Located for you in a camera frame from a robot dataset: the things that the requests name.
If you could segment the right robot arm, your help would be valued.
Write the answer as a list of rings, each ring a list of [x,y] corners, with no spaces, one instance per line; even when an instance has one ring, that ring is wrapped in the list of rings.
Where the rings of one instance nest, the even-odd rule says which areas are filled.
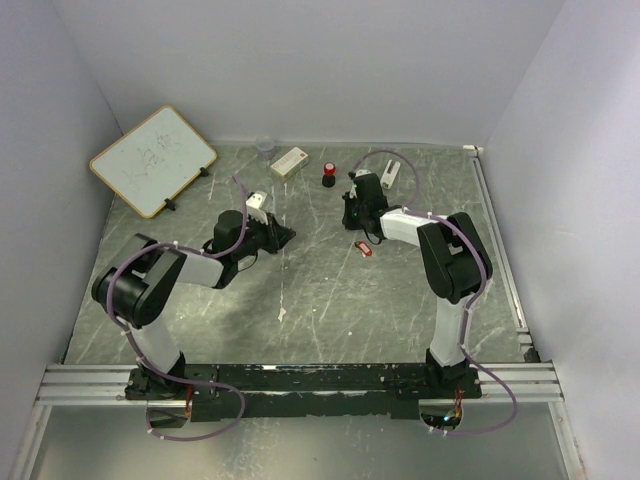
[[[358,170],[349,178],[352,186],[343,195],[344,227],[420,249],[427,283],[437,297],[424,384],[431,395],[446,397],[468,370],[463,348],[471,307],[493,274],[486,248],[467,213],[439,216],[392,207],[376,174]]]

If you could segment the red tagged key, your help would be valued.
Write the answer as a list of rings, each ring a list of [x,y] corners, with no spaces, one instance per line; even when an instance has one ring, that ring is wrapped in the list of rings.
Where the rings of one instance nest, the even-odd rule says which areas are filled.
[[[373,255],[372,248],[364,241],[356,241],[354,246],[361,252],[364,257],[370,257]]]

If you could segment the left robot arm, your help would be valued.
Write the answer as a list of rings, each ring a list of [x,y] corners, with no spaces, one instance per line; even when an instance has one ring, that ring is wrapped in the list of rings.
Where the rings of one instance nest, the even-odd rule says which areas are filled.
[[[131,394],[154,393],[165,399],[181,395],[187,385],[186,359],[168,332],[163,311],[179,283],[224,289],[240,272],[239,263],[263,250],[276,254],[296,232],[268,213],[262,223],[236,210],[218,216],[213,237],[199,252],[161,247],[144,234],[132,236],[94,280],[91,297],[102,308],[112,301],[116,320],[131,334],[144,359],[156,367],[139,366],[145,387]]]

